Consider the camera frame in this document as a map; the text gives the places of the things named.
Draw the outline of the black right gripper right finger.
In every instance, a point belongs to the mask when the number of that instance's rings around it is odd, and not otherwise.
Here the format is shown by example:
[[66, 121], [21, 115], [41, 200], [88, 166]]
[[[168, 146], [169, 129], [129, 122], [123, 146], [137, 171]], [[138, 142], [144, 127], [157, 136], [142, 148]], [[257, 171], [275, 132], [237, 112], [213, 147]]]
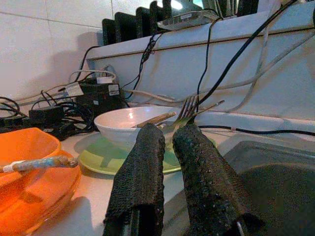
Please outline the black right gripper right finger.
[[173, 149], [182, 169], [189, 236], [251, 236], [265, 226], [241, 178], [198, 126], [179, 128]]

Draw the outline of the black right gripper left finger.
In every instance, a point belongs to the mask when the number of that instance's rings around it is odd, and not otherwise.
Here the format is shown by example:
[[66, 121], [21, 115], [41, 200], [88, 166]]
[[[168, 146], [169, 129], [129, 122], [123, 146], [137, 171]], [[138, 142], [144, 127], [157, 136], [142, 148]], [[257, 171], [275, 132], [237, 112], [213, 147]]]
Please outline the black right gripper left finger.
[[147, 123], [115, 174], [104, 219], [105, 236], [159, 236], [164, 217], [165, 138]]

